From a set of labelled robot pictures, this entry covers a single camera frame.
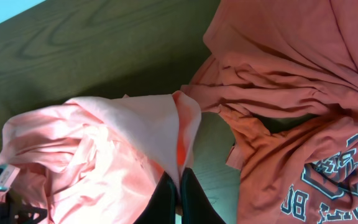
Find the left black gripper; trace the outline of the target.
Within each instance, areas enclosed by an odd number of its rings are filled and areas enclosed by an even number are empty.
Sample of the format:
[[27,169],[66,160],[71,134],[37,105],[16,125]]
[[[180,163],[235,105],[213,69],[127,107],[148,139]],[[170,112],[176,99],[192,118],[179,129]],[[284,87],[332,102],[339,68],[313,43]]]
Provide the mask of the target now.
[[9,164],[0,166],[0,224],[39,224],[47,217],[46,209],[15,202],[9,195],[19,171]]

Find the pink t-shirt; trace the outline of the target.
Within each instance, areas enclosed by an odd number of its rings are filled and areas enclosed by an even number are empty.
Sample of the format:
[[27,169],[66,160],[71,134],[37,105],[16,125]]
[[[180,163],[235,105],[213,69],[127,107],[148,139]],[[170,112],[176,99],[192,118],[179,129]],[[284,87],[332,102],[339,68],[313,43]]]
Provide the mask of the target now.
[[133,223],[163,173],[179,184],[200,121],[181,91],[72,98],[10,118],[0,165],[19,169],[11,188],[46,223]]

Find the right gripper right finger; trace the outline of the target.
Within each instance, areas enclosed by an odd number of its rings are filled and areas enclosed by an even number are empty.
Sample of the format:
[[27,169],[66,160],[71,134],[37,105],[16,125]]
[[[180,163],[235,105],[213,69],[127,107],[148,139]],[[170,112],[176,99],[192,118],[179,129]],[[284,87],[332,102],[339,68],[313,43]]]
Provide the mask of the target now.
[[182,224],[225,224],[210,204],[195,173],[186,167],[180,184]]

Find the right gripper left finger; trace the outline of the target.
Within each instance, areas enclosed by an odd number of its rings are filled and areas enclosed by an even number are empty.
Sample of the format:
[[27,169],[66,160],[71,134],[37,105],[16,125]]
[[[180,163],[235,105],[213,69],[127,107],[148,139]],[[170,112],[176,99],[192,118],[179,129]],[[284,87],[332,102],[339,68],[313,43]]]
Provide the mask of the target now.
[[175,224],[176,192],[173,180],[164,172],[134,224]]

